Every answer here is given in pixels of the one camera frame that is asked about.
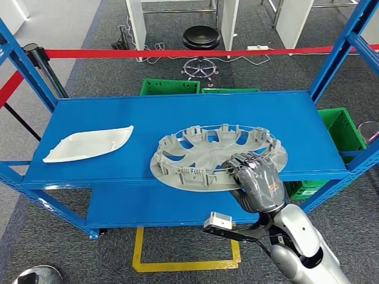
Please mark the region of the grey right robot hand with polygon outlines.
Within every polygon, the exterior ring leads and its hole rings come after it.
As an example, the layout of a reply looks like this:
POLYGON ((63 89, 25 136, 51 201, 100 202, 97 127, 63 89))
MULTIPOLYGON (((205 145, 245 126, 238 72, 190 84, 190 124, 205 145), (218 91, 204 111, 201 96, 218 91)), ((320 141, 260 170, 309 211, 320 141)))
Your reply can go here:
POLYGON ((246 212, 273 212, 285 205, 283 183, 270 157, 234 154, 223 162, 222 168, 228 170, 239 185, 230 194, 246 212))

